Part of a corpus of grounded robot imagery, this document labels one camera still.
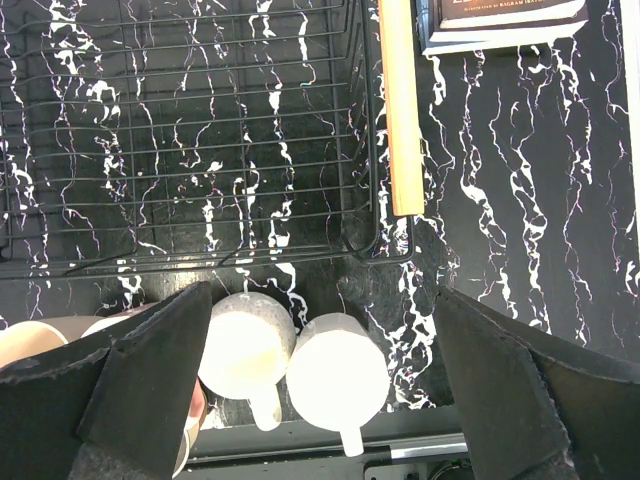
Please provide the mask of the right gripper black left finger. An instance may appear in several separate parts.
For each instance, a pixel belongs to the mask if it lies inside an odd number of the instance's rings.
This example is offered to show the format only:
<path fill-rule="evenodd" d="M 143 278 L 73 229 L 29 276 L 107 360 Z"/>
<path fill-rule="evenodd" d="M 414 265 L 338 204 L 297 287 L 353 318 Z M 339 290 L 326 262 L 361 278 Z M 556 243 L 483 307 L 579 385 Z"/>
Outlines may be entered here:
<path fill-rule="evenodd" d="M 169 479 L 212 310 L 194 283 L 1 370 L 4 479 Z"/>

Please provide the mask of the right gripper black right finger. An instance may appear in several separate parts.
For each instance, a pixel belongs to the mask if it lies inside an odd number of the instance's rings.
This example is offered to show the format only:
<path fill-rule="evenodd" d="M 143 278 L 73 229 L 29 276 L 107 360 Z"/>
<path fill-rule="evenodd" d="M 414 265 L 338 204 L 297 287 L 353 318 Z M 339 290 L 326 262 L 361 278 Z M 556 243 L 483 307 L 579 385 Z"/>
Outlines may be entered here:
<path fill-rule="evenodd" d="M 638 364 L 447 287 L 434 322 L 476 478 L 638 478 Z"/>

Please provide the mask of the speckled cream mug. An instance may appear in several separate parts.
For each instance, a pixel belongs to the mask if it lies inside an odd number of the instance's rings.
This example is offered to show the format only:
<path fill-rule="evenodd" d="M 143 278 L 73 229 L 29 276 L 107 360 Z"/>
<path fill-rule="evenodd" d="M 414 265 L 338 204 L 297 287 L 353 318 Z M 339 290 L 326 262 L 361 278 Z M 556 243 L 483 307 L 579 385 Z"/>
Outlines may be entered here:
<path fill-rule="evenodd" d="M 262 431 L 277 428 L 282 410 L 277 389 L 296 344 L 289 312 L 272 297 L 230 295 L 211 310 L 198 376 L 218 396 L 246 400 Z"/>

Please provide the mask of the white faceted mug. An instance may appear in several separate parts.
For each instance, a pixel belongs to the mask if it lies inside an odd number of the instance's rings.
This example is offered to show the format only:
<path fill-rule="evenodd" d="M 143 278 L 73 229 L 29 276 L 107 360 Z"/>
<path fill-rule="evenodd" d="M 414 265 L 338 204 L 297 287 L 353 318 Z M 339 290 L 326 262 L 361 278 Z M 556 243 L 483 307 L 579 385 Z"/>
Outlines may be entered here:
<path fill-rule="evenodd" d="M 361 428 L 383 408 L 390 378 L 385 356 L 358 320 L 316 317 L 301 331 L 286 372 L 296 412 L 340 435 L 346 456 L 364 453 Z"/>

